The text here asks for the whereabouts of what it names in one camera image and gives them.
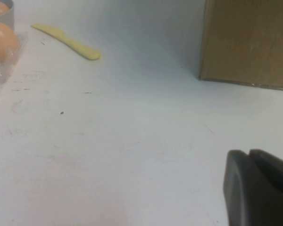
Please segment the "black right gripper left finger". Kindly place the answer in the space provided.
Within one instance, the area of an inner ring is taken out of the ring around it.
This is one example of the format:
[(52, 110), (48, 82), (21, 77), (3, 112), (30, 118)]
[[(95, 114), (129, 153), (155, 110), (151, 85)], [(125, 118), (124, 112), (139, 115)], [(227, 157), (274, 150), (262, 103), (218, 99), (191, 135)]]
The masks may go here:
[(227, 154), (223, 191), (231, 226), (283, 226), (283, 193), (246, 154)]

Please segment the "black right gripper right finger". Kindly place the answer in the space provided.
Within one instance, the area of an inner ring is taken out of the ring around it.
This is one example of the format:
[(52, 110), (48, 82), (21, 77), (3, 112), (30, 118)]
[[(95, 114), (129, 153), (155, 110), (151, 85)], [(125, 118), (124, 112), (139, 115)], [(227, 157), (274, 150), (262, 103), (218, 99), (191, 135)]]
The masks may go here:
[(259, 149), (250, 150), (249, 156), (268, 181), (283, 193), (283, 160)]

